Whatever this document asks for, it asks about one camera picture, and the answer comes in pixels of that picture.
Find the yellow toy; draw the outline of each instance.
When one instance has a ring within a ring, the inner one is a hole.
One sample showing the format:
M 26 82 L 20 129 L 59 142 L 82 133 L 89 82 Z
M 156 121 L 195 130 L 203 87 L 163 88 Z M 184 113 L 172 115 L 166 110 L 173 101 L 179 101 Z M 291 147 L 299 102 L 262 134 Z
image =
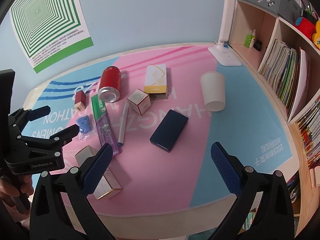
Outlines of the yellow toy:
M 316 33 L 312 36 L 313 43 L 320 49 L 320 21 L 316 23 Z

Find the silver can bottom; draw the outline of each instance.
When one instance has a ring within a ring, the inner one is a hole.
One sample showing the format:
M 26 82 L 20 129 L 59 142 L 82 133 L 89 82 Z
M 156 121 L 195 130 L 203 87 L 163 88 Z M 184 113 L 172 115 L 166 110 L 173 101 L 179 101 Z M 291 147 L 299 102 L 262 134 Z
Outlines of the silver can bottom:
M 98 97 L 106 103 L 113 103 L 120 98 L 120 92 L 114 87 L 103 87 L 99 89 Z

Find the small bottle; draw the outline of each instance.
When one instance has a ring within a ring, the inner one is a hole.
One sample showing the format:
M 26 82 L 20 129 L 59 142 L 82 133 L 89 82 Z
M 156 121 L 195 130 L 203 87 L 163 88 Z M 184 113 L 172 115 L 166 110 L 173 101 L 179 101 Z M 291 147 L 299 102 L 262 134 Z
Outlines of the small bottle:
M 250 46 L 251 38 L 252 38 L 252 30 L 250 30 L 250 32 L 247 34 L 247 37 L 245 38 L 245 42 L 244 42 L 245 47 L 248 48 Z
M 256 29 L 254 29 L 253 32 L 252 32 L 252 37 L 251 37 L 249 48 L 253 47 L 255 40 L 256 40 Z

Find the white and yellow box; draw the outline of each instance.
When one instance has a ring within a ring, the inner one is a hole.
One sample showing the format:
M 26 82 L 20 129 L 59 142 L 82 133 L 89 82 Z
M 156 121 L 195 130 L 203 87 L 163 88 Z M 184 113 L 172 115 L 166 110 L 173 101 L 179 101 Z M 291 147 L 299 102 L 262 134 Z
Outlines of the white and yellow box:
M 140 89 L 133 92 L 127 100 L 130 108 L 140 115 L 143 115 L 151 106 L 149 95 Z
M 94 148 L 91 148 L 89 145 L 86 146 L 76 154 L 77 163 L 79 164 L 79 166 L 81 166 L 88 157 L 96 155 L 97 152 L 98 151 L 96 151 Z M 105 196 L 106 198 L 111 198 L 114 195 L 118 194 L 121 190 L 122 187 L 113 176 L 111 170 L 107 168 L 93 195 L 96 199 L 100 199 L 103 196 Z
M 167 68 L 165 64 L 150 65 L 147 67 L 144 91 L 150 99 L 167 99 Z

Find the poster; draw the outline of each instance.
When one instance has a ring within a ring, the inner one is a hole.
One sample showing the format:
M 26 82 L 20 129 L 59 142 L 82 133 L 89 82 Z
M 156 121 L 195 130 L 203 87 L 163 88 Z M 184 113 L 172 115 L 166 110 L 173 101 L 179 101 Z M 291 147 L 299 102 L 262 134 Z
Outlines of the poster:
M 79 0 L 15 0 L 10 18 L 36 73 L 93 46 Z

